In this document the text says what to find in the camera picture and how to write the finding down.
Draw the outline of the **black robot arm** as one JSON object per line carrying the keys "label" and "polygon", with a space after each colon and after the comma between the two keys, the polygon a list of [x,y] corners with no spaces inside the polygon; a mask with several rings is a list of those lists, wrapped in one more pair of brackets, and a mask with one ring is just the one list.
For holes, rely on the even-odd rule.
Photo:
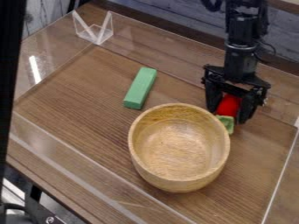
{"label": "black robot arm", "polygon": [[244,124],[254,116],[259,106],[266,104],[271,84],[258,77],[258,48],[267,35],[267,0],[202,0],[206,8],[215,12],[226,3],[224,64],[207,64],[202,84],[206,88],[206,105],[218,114],[224,97],[238,100],[236,124]]}

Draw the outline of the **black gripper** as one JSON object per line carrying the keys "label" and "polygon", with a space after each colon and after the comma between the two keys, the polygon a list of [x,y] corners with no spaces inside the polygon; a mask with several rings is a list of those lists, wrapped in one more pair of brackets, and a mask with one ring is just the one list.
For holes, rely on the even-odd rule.
{"label": "black gripper", "polygon": [[254,73],[230,76],[222,66],[206,65],[203,69],[202,84],[206,87],[208,111],[211,113],[216,111],[224,93],[235,95],[242,98],[238,123],[244,124],[256,111],[258,102],[266,100],[271,84]]}

